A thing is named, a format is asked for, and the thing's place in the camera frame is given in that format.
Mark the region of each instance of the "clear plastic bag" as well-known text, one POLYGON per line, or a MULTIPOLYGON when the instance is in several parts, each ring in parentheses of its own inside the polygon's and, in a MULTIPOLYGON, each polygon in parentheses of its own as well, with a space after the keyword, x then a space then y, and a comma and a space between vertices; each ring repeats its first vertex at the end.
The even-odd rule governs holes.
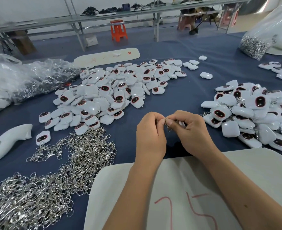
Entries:
POLYGON ((257 60, 270 51, 282 54, 282 4, 245 33, 239 48, 257 60))
POLYGON ((11 102, 19 104, 24 100, 49 93, 76 79, 81 69, 61 59, 47 59, 22 64, 20 60, 0 54, 0 109, 11 102))

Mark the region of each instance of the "left hand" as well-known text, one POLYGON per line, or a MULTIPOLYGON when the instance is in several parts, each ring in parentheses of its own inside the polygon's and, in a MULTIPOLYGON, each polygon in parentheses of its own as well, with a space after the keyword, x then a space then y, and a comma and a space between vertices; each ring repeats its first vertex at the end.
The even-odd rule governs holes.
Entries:
POLYGON ((166 154, 165 117, 147 113, 137 125, 136 165, 157 169, 166 154))

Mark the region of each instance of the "fingernail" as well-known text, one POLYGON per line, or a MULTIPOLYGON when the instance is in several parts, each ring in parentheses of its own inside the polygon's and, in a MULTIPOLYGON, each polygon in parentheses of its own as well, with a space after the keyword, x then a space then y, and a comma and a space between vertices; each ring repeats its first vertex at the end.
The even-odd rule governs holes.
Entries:
POLYGON ((166 125, 168 125, 168 126, 171 126, 171 124, 173 123, 173 121, 172 120, 170 120, 170 119, 166 119, 166 125))

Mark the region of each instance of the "person's foot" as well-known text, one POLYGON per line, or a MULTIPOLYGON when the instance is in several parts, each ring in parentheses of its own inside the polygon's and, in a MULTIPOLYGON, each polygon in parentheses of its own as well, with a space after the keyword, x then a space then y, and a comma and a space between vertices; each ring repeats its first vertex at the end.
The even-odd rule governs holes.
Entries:
POLYGON ((190 34, 190 35, 194 35, 194 34, 196 34, 195 29, 190 30, 190 31, 189 31, 189 34, 190 34))

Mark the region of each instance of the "bag of keyrings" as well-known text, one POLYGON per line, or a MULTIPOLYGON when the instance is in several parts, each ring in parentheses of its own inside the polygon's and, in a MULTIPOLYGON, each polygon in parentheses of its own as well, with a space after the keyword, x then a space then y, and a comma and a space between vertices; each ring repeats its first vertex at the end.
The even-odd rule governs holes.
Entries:
POLYGON ((265 53, 282 55, 282 4, 245 33, 239 48, 257 60, 265 53))

